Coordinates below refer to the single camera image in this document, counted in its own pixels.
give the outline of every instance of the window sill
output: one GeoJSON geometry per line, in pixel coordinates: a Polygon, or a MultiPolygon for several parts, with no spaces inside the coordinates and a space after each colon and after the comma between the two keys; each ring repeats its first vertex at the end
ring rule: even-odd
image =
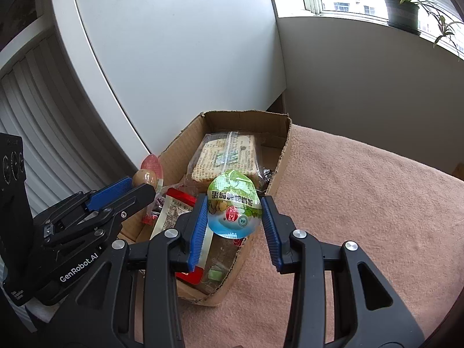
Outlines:
{"type": "MultiPolygon", "coordinates": [[[[365,15],[356,14],[356,13],[333,12],[333,13],[314,14],[308,10],[296,10],[293,12],[285,12],[285,13],[282,12],[282,14],[280,14],[279,12],[278,18],[287,18],[287,17],[329,17],[329,18],[351,19],[354,21],[364,21],[364,22],[375,23],[377,25],[388,26],[386,19],[378,18],[378,17],[370,17],[370,16],[365,16],[365,15]]],[[[433,35],[430,35],[424,31],[421,31],[420,33],[421,33],[420,38],[430,41],[431,43],[435,42],[435,37],[433,35]]],[[[448,44],[444,41],[439,41],[437,45],[455,54],[456,56],[458,56],[458,52],[451,44],[448,44]]],[[[460,52],[459,56],[464,57],[464,53],[460,52]]]]}

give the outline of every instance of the silver screw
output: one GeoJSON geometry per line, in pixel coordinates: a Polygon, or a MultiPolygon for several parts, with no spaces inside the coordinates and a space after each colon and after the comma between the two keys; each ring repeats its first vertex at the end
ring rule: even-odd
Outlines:
{"type": "Polygon", "coordinates": [[[293,237],[301,239],[301,238],[306,238],[306,236],[307,236],[307,233],[304,230],[296,229],[293,231],[293,237]]]}
{"type": "Polygon", "coordinates": [[[111,244],[111,247],[115,250],[120,250],[124,247],[125,242],[122,239],[117,239],[111,244]]]}
{"type": "Polygon", "coordinates": [[[358,244],[353,241],[348,241],[347,243],[345,243],[345,247],[347,248],[347,250],[350,250],[350,251],[358,250],[358,244]]]}
{"type": "Polygon", "coordinates": [[[176,229],[168,229],[164,232],[164,236],[168,238],[175,238],[179,232],[176,229]]]}

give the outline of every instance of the plant pot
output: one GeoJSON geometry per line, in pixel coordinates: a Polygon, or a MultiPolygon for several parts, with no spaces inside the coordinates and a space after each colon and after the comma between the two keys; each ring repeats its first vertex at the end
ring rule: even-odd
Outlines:
{"type": "Polygon", "coordinates": [[[420,35],[417,30],[419,6],[409,1],[385,0],[388,12],[388,26],[420,35]]]}

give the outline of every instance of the blue gripper pad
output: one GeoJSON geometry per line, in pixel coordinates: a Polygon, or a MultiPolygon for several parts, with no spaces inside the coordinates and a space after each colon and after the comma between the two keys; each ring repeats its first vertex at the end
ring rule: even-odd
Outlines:
{"type": "Polygon", "coordinates": [[[89,211],[99,211],[105,205],[121,197],[132,189],[132,178],[125,177],[112,185],[105,187],[93,194],[89,201],[85,203],[89,211]]]}
{"type": "Polygon", "coordinates": [[[277,269],[277,272],[280,272],[284,264],[282,260],[282,242],[280,242],[276,223],[264,197],[261,198],[261,206],[263,207],[262,221],[267,246],[269,248],[269,255],[271,256],[272,264],[277,269]]]}
{"type": "Polygon", "coordinates": [[[208,225],[208,197],[205,196],[201,205],[200,212],[198,213],[195,229],[193,230],[192,237],[190,238],[190,255],[187,261],[189,271],[192,272],[200,259],[201,248],[203,247],[203,240],[205,239],[206,227],[208,225]]]}

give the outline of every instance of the cracker package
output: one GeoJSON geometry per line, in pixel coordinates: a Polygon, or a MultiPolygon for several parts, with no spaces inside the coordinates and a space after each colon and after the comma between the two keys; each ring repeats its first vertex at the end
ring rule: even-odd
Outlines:
{"type": "Polygon", "coordinates": [[[258,139],[251,133],[207,134],[188,165],[187,180],[200,192],[206,192],[219,175],[236,170],[247,176],[259,189],[263,185],[259,149],[258,139]]]}

